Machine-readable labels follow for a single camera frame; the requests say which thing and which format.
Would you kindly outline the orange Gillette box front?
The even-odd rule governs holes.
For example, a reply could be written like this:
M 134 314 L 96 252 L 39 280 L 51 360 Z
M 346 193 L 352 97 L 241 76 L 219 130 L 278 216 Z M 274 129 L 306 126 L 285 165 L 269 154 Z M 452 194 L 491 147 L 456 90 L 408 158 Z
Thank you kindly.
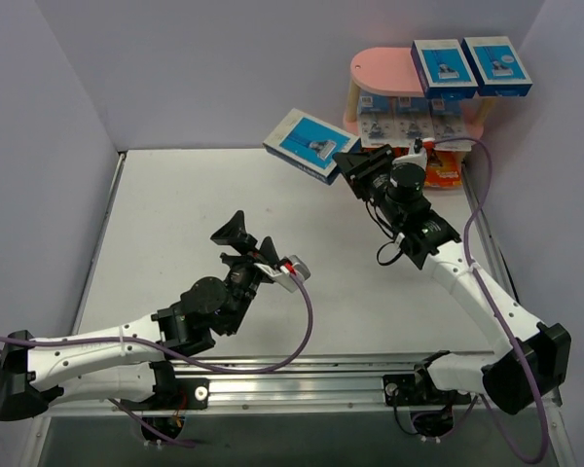
M 428 152 L 424 185 L 434 189 L 454 189 L 461 186 L 460 152 Z

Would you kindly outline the blue razor blister pack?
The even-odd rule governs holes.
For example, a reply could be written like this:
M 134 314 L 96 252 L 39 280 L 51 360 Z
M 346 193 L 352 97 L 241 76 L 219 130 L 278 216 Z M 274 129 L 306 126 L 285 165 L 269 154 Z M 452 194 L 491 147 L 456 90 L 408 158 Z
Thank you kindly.
M 434 137 L 429 105 L 424 97 L 395 97 L 393 121 L 398 146 L 408 146 L 415 139 Z

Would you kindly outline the grey Harry's box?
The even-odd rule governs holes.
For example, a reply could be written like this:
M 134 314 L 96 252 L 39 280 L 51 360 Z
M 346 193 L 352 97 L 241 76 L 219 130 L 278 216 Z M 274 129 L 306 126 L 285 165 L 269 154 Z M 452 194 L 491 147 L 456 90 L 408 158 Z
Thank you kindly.
M 359 152 L 361 140 L 294 108 L 265 138 L 263 146 L 269 154 L 325 185 L 332 185 L 340 173 L 334 155 Z
M 411 57 L 426 99 L 472 98 L 478 84 L 457 39 L 414 40 Z

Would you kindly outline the white blue Harry's box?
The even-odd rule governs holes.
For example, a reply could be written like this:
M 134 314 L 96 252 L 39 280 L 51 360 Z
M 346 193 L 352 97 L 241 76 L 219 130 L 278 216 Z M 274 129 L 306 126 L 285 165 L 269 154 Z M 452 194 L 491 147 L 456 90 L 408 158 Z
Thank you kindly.
M 464 37 L 462 51 L 481 97 L 524 97 L 532 79 L 507 36 Z

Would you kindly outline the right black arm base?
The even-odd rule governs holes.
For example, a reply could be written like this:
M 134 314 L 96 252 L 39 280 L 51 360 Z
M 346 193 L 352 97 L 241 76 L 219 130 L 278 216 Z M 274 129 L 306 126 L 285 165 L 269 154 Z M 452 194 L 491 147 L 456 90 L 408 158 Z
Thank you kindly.
M 417 373 L 382 377 L 384 403 L 393 409 L 398 429 L 410 437 L 439 443 L 456 428 L 455 408 L 471 412 L 474 399 L 455 390 L 439 390 Z

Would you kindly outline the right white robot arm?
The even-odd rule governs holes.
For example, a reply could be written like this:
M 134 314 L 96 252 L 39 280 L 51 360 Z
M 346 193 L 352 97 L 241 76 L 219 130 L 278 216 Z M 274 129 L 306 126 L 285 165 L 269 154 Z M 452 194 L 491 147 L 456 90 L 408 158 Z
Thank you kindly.
M 383 224 L 420 271 L 440 284 L 481 330 L 487 357 L 441 351 L 412 381 L 423 401 L 446 391 L 483 394 L 502 411 L 519 413 L 566 379 L 571 336 L 520 306 L 475 262 L 462 237 L 423 194 L 425 171 L 390 146 L 333 157 L 355 196 L 383 215 Z

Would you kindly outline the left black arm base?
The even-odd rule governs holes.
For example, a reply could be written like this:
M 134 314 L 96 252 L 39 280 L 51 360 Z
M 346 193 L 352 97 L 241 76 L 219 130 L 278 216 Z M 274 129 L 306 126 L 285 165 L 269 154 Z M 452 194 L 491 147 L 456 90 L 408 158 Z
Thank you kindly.
M 199 442 L 182 439 L 188 412 L 208 408 L 210 380 L 181 378 L 169 389 L 155 392 L 142 402 L 110 399 L 113 408 L 126 414 L 140 429 L 146 447 L 193 449 Z

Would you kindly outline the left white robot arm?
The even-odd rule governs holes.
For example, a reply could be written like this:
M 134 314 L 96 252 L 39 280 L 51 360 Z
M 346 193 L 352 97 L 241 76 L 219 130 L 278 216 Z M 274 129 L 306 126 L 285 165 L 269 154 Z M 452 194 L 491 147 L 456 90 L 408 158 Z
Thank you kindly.
M 270 237 L 248 233 L 239 210 L 211 236 L 234 254 L 221 254 L 224 278 L 206 276 L 177 302 L 128 323 L 70 337 L 36 338 L 27 330 L 7 336 L 0 353 L 0 421 L 32 418 L 67 396 L 77 378 L 133 365 L 155 372 L 173 357 L 212 348 L 216 336 L 237 333 L 263 283 L 289 292 L 310 277 L 295 255 L 281 257 Z

